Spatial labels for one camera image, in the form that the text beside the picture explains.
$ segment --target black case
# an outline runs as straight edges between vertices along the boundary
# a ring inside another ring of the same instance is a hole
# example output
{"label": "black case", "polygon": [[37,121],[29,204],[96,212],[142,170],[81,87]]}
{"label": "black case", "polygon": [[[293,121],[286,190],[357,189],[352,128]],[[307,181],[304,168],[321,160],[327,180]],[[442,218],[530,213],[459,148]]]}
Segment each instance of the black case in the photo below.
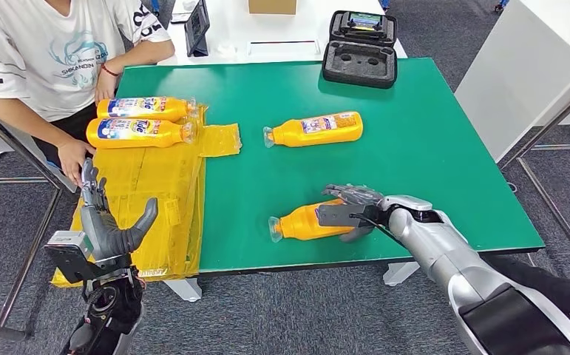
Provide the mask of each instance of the black case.
{"label": "black case", "polygon": [[393,50],[396,19],[384,16],[386,26],[383,32],[387,35],[382,40],[351,38],[339,31],[346,13],[349,11],[337,11],[330,20],[330,40],[322,62],[324,79],[366,87],[390,88],[398,75],[396,52]]}

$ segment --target wrist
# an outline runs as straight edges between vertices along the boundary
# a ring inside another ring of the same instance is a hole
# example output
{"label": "wrist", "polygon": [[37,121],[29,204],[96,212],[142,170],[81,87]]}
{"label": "wrist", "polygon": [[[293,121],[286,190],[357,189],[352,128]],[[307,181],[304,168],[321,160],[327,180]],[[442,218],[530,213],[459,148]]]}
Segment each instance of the wrist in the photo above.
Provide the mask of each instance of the wrist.
{"label": "wrist", "polygon": [[104,65],[110,72],[116,75],[120,75],[123,72],[123,68],[125,67],[125,65],[121,62],[120,57],[115,57],[102,65]]}
{"label": "wrist", "polygon": [[74,140],[75,140],[74,137],[68,135],[67,133],[64,133],[64,135],[58,137],[58,139],[54,143],[54,146],[56,148],[62,148],[63,146],[66,146],[67,144],[71,143]]}

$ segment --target foam insert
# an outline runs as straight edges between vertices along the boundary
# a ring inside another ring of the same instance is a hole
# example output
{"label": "foam insert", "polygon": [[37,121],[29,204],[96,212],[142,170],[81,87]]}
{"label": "foam insert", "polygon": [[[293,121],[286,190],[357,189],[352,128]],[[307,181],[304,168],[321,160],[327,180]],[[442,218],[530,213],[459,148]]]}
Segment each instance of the foam insert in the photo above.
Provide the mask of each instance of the foam insert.
{"label": "foam insert", "polygon": [[396,81],[396,52],[390,47],[331,41],[322,74],[328,81],[386,89]]}

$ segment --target red bracelet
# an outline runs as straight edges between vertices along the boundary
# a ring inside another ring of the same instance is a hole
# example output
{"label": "red bracelet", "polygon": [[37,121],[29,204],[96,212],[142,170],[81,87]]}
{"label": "red bracelet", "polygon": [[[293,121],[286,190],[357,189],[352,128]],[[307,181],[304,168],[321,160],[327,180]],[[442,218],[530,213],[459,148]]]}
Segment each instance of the red bracelet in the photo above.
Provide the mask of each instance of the red bracelet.
{"label": "red bracelet", "polygon": [[119,76],[119,74],[116,74],[116,73],[114,73],[114,72],[111,72],[111,71],[106,67],[106,65],[104,65],[104,63],[102,63],[102,69],[103,69],[105,72],[107,72],[107,73],[109,73],[110,75],[112,75],[112,76],[115,76],[115,77]]}

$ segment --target orange bottle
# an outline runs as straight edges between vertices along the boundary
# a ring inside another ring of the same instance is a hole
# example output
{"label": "orange bottle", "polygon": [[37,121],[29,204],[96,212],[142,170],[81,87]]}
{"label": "orange bottle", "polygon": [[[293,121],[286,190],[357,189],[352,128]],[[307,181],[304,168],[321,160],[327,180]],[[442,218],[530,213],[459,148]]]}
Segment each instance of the orange bottle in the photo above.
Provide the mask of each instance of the orange bottle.
{"label": "orange bottle", "polygon": [[269,232],[271,240],[278,242],[282,238],[296,238],[300,240],[312,240],[333,235],[346,234],[353,227],[320,226],[317,217],[317,209],[320,205],[340,205],[340,199],[315,203],[314,205],[302,206],[295,209],[289,215],[278,218],[269,217]]}
{"label": "orange bottle", "polygon": [[195,107],[179,98],[113,98],[98,104],[98,118],[141,118],[175,122]]}
{"label": "orange bottle", "polygon": [[358,112],[289,120],[276,128],[265,127],[265,146],[312,146],[315,144],[356,141],[363,134],[363,120]]}
{"label": "orange bottle", "polygon": [[95,148],[165,148],[179,142],[193,143],[195,128],[191,122],[179,125],[161,120],[96,118],[89,122],[86,138]]}

